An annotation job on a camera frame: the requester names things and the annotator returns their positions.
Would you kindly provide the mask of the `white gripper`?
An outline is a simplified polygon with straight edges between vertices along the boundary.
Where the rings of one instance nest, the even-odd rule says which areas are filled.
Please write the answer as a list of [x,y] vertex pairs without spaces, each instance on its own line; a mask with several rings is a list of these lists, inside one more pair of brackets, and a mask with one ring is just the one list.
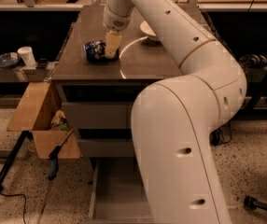
[[109,5],[105,5],[103,24],[106,28],[112,30],[105,34],[105,56],[107,59],[113,59],[121,42],[121,34],[118,31],[125,30],[132,17],[130,7],[123,8],[121,11],[114,11]]

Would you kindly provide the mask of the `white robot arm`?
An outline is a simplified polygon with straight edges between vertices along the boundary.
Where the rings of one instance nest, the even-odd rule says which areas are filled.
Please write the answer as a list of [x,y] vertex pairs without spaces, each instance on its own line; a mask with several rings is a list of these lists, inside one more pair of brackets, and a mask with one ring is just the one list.
[[133,103],[133,147],[151,215],[160,224],[232,224],[209,135],[246,96],[239,63],[172,0],[106,0],[104,23],[122,31],[137,9],[181,74]]

